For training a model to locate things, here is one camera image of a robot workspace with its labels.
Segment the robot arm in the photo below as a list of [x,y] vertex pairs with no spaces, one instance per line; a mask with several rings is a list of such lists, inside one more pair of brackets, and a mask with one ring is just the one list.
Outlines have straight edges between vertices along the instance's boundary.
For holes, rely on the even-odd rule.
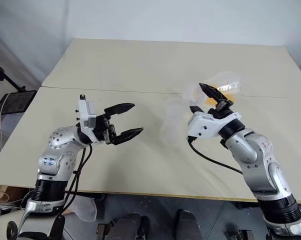
[[301,237],[301,211],[274,157],[272,143],[265,136],[245,128],[240,122],[241,116],[230,110],[233,103],[216,88],[199,85],[217,105],[208,113],[198,106],[190,107],[193,116],[188,122],[188,142],[221,136],[220,143],[231,151],[263,211],[269,230],[267,239]]
[[78,103],[79,110],[76,112],[80,115],[77,119],[79,123],[75,126],[58,128],[48,138],[47,148],[39,158],[36,187],[27,201],[18,227],[18,235],[30,214],[61,216],[66,202],[65,188],[72,174],[78,174],[73,170],[80,150],[85,150],[92,143],[118,145],[131,140],[143,131],[143,128],[135,128],[116,135],[114,125],[110,123],[112,115],[127,112],[135,106],[132,103],[106,108],[105,113],[99,116],[95,114],[94,104],[87,102],[84,95],[80,95]]

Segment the white wall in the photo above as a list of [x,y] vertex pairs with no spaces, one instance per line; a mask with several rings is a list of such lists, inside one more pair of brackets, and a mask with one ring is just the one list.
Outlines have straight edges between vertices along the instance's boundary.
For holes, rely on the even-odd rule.
[[0,64],[19,83],[39,85],[73,37],[285,45],[301,69],[301,0],[0,0]]

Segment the white table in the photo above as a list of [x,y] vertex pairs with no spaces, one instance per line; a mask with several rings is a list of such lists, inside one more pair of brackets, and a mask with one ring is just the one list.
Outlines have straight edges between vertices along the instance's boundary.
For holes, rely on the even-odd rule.
[[76,38],[42,86],[181,94],[223,71],[242,77],[242,96],[301,98],[283,46]]
[[[254,200],[240,174],[196,155],[185,136],[174,146],[160,141],[163,104],[172,96],[181,96],[169,93],[41,87],[0,154],[1,185],[34,187],[38,159],[49,135],[77,122],[75,109],[80,94],[95,102],[96,113],[118,103],[136,104],[112,117],[111,122],[118,133],[138,127],[144,127],[144,131],[118,146],[95,145],[82,171],[79,191]],[[301,203],[301,98],[239,96],[233,110],[242,114],[247,127],[273,142],[275,156]],[[180,127],[184,130],[190,116],[183,117]],[[238,168],[219,140],[197,140],[195,146],[213,159]]]

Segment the gray floor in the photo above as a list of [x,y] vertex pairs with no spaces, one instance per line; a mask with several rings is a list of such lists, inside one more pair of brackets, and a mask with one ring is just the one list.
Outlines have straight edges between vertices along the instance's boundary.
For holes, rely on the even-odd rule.
[[102,220],[83,222],[75,214],[66,217],[66,240],[94,240],[98,223],[107,223],[127,213],[148,216],[149,239],[173,240],[175,214],[178,209],[191,211],[201,227],[203,240],[227,240],[228,231],[252,230],[255,239],[265,239],[267,229],[259,208],[237,210],[232,202],[219,200],[108,194]]

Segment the black cable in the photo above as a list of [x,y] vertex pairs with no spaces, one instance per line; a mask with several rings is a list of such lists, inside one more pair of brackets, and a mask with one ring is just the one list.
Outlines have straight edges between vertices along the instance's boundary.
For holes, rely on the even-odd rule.
[[219,162],[219,161],[215,161],[215,160],[213,160],[213,159],[211,159],[211,158],[205,156],[204,154],[202,154],[201,152],[199,152],[199,151],[192,145],[192,140],[188,140],[188,144],[189,144],[190,148],[191,148],[195,153],[197,153],[199,156],[201,156],[202,158],[204,158],[204,159],[206,159],[206,160],[208,160],[208,161],[210,161],[210,162],[212,162],[212,163],[214,163],[214,164],[220,165],[220,166],[222,166],[222,167],[224,167],[224,168],[233,170],[233,171],[235,171],[235,172],[237,172],[237,173],[239,173],[239,174],[243,174],[242,171],[240,171],[240,170],[238,170],[238,169],[236,169],[236,168],[234,168],[234,167],[228,166],[228,165],[226,165],[226,164],[224,164],[224,163],[221,163],[221,162]]
[[79,188],[79,183],[80,183],[80,175],[81,175],[82,169],[83,169],[84,165],[87,163],[87,161],[90,159],[90,157],[92,155],[92,152],[93,152],[93,148],[92,148],[91,144],[89,144],[89,153],[88,153],[88,156],[84,160],[85,152],[86,152],[86,148],[84,148],[84,150],[83,150],[83,153],[82,153],[82,156],[81,156],[81,159],[80,159],[80,163],[79,163],[77,171],[76,171],[76,175],[75,175],[75,177],[74,177],[74,179],[73,179],[73,181],[72,181],[72,183],[70,185],[70,188],[68,190],[67,196],[65,198],[65,203],[67,202],[67,200],[68,200],[68,198],[69,198],[69,196],[71,194],[71,191],[73,189],[74,183],[76,181],[74,193],[73,193],[72,198],[69,201],[69,203],[63,208],[63,211],[65,211],[67,208],[70,207],[70,205],[73,203],[73,201],[74,201],[74,199],[75,199],[75,197],[77,195],[78,188]]

